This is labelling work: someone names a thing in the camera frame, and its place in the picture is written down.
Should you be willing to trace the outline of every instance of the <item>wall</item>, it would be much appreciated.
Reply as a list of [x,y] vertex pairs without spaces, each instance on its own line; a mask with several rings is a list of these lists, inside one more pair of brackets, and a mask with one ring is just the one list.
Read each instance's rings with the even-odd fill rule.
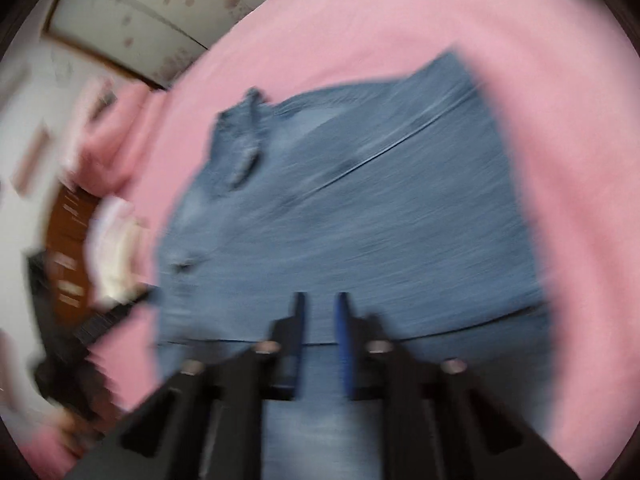
[[[38,420],[50,412],[30,379],[30,363],[42,347],[31,316],[25,253],[43,240],[49,207],[56,189],[60,136],[73,103],[92,75],[109,75],[100,64],[40,38],[52,0],[41,0],[23,24],[0,62],[0,328],[14,344],[14,385],[25,413]],[[24,74],[9,97],[9,81]],[[36,128],[45,123],[54,136],[26,198],[17,195],[10,177]]]

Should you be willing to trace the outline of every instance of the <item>blue denim jeans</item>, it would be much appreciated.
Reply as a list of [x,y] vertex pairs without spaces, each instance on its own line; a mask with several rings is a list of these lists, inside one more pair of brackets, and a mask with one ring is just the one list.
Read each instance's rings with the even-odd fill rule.
[[262,339],[308,293],[307,384],[268,407],[266,478],[372,478],[360,419],[376,407],[341,397],[331,346],[340,291],[423,358],[467,359],[543,427],[548,313],[500,133],[454,53],[277,105],[250,90],[220,114],[158,269],[165,374],[199,341]]

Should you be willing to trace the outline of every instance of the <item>black object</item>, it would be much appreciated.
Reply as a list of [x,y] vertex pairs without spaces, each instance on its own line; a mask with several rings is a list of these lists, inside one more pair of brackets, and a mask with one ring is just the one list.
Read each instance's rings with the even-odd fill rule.
[[[346,294],[336,312],[349,396],[383,400],[384,480],[577,480],[462,362],[417,361],[377,317],[354,317]],[[294,398],[304,319],[297,293],[269,340],[217,365],[185,362],[66,480],[259,480],[262,402]]]
[[42,397],[53,399],[91,421],[97,417],[91,400],[104,388],[104,377],[86,359],[89,346],[125,319],[137,303],[148,297],[150,290],[145,289],[129,303],[116,304],[107,313],[94,314],[74,330],[67,330],[56,322],[53,313],[46,258],[45,251],[27,258],[33,311],[46,355],[34,367],[33,377]]
[[292,315],[272,324],[268,340],[220,364],[186,361],[67,480],[189,480],[204,463],[209,480],[257,480],[262,402],[294,398],[304,323],[305,296],[297,293]]
[[345,388],[383,400],[385,480],[577,480],[521,418],[457,359],[420,362],[386,336],[377,316],[336,301]]

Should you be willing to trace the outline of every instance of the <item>screw head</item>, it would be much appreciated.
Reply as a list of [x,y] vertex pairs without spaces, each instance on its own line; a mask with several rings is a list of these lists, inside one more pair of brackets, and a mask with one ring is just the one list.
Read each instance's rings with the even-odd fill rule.
[[391,352],[394,346],[389,341],[376,340],[367,343],[367,352],[370,354],[386,354]]
[[180,373],[185,375],[198,375],[204,371],[204,363],[195,359],[187,359],[182,363]]
[[277,341],[260,341],[255,344],[254,350],[257,354],[275,354],[280,351],[280,343]]
[[466,363],[461,359],[448,359],[440,364],[440,368],[446,374],[456,375],[466,370]]

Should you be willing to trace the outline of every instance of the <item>bed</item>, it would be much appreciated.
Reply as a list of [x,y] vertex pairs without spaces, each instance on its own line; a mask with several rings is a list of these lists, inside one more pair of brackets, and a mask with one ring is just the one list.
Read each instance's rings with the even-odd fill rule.
[[[168,93],[143,171],[122,192],[150,228],[146,280],[156,280],[156,240],[204,162],[217,113],[248,88],[279,102],[330,84],[404,75],[453,44],[506,133],[552,301],[558,361],[550,442],[585,480],[633,474],[640,447],[632,437],[640,420],[637,3],[605,0],[616,22],[588,0],[305,0],[304,13],[299,1],[268,0]],[[95,350],[126,408],[157,384],[153,321],[142,307]]]

